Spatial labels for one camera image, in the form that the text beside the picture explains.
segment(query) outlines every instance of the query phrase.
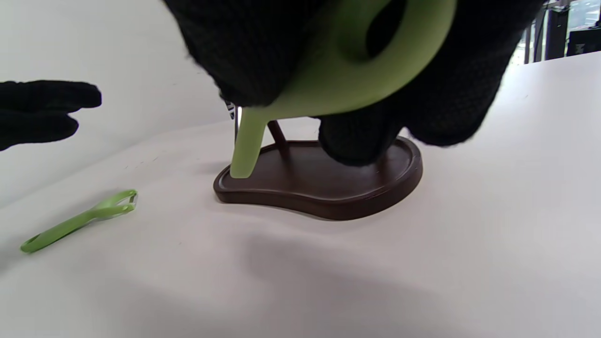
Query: finger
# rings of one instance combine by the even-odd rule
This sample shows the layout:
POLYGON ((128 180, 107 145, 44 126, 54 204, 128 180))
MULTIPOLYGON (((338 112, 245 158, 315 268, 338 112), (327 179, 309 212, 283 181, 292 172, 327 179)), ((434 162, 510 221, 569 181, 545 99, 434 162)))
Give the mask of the finger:
POLYGON ((95 85, 85 82, 39 80, 0 83, 0 108, 22 112, 74 112, 102 103, 95 85))
POLYGON ((64 140, 78 127, 79 123, 64 113, 27 114, 0 109, 0 150, 16 144, 64 140))
POLYGON ((320 116, 319 143, 335 161, 362 167, 376 162, 392 145, 402 128, 390 118, 396 108, 386 100, 345 114, 320 116))

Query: brown wooden base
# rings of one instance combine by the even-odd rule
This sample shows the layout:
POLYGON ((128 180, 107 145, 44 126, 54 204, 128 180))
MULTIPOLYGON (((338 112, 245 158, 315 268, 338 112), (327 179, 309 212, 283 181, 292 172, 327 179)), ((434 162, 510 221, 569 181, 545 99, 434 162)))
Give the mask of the brown wooden base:
POLYGON ((354 220, 385 210, 407 197, 421 179, 417 146, 397 138, 379 163, 347 167, 317 141, 284 141, 263 147, 251 177, 233 179, 226 167, 213 189, 224 203, 261 204, 329 220, 354 220))

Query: black knit glove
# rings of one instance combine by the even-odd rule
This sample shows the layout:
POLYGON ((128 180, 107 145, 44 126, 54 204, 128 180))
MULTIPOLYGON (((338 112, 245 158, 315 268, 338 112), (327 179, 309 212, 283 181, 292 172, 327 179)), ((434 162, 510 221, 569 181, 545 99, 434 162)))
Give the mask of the black knit glove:
MULTIPOLYGON (((302 55, 305 28, 327 2, 163 1, 194 60, 215 79, 222 97, 240 106, 268 105, 278 97, 302 55)), ((542 5, 543 0, 496 6, 457 0, 451 31, 427 68, 374 105, 319 117, 322 147, 338 162, 367 165, 403 128, 437 146, 467 140, 480 127, 523 30, 542 5)), ((366 41, 369 54, 388 44, 404 6, 405 0, 391 0, 376 17, 366 41)))
POLYGON ((101 102, 98 88, 84 82, 0 83, 0 150, 68 138, 79 126, 69 113, 101 102))

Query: white surface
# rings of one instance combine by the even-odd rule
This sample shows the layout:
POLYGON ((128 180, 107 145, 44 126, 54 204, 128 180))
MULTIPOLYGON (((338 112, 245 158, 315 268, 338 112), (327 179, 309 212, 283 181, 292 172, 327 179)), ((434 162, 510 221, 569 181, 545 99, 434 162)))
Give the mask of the white surface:
POLYGON ((514 69, 473 140, 421 146, 417 189, 345 223, 219 204, 231 123, 131 147, 0 210, 1 336, 598 338, 600 67, 514 69), (134 213, 19 253, 130 187, 134 213))
POLYGON ((75 136, 0 153, 0 207, 153 135, 227 119, 160 0, 1 0, 0 41, 0 81, 86 81, 104 100, 73 114, 75 136))

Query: green plastic object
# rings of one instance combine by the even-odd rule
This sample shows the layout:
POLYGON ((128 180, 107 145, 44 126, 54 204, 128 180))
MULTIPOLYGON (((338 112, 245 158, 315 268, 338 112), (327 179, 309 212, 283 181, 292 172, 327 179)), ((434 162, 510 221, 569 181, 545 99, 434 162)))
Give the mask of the green plastic object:
POLYGON ((102 219, 128 214, 136 208, 135 202, 137 196, 138 192, 132 189, 121 191, 118 194, 101 201, 92 207, 92 209, 84 211, 43 233, 33 236, 21 245, 21 251, 24 253, 38 251, 85 227, 93 221, 100 221, 102 219))
POLYGON ((370 59, 367 31, 389 2, 335 2, 319 20, 313 45, 277 100, 267 107, 244 109, 231 177, 252 174, 268 122, 363 108, 404 87, 430 63, 451 29, 457 0, 407 0, 392 40, 370 59))

